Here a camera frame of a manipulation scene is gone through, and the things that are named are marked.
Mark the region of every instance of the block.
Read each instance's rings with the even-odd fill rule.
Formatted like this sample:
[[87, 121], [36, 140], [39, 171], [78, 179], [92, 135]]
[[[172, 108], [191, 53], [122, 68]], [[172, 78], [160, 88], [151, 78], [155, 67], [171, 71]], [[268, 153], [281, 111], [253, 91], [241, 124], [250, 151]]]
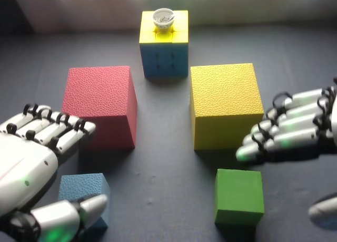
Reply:
[[154, 11], [144, 11], [140, 29], [140, 51], [144, 76], [187, 77], [189, 74], [189, 13], [174, 11], [175, 21], [166, 31], [154, 27]]
[[110, 187], [102, 173], [86, 175], [66, 175], [61, 177], [58, 200], [76, 201], [89, 195], [105, 194], [108, 203], [101, 217], [91, 228], [107, 228], [110, 214]]
[[90, 149], [135, 148], [137, 99], [129, 66], [71, 68], [62, 111], [96, 124]]
[[261, 173], [218, 169], [215, 179], [215, 223], [256, 226], [264, 214]]
[[253, 64], [191, 67], [194, 150], [238, 148], [263, 117]]

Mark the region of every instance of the white robotic hand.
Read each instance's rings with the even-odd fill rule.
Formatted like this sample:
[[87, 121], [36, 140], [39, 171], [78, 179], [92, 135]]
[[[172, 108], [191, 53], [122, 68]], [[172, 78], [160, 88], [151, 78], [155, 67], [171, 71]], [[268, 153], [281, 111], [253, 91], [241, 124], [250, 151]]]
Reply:
[[[336, 153], [337, 87], [293, 96], [281, 93], [273, 100], [265, 120], [253, 126], [236, 152], [239, 162], [261, 163], [303, 160]], [[275, 104], [282, 96], [281, 106]]]
[[46, 193], [58, 167], [95, 131], [95, 124], [48, 106], [26, 105], [0, 125], [0, 230], [19, 241], [72, 241], [106, 207], [105, 195], [77, 204], [61, 201], [31, 211]]

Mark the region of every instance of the small white cup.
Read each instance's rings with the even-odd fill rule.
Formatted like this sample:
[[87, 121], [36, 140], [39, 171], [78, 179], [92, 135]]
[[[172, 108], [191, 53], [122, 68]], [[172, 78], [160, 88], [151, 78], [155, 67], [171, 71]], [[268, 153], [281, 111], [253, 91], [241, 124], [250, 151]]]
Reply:
[[153, 23], [159, 31], [167, 31], [174, 22], [174, 13], [171, 9], [160, 8], [153, 13]]

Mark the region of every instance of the green cube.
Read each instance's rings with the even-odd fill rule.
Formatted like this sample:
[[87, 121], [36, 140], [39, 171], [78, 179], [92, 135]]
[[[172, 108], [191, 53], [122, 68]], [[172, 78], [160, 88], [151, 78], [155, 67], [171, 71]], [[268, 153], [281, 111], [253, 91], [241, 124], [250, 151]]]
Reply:
[[256, 226], [264, 214], [260, 172], [218, 169], [215, 223]]

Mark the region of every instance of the textured red cube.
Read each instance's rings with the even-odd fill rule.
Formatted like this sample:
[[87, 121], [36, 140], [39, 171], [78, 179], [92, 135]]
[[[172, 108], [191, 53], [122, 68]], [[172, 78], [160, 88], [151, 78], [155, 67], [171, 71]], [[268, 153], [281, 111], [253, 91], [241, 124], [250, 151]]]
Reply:
[[62, 111], [96, 124], [91, 149], [135, 147], [137, 99], [129, 66], [71, 68]]

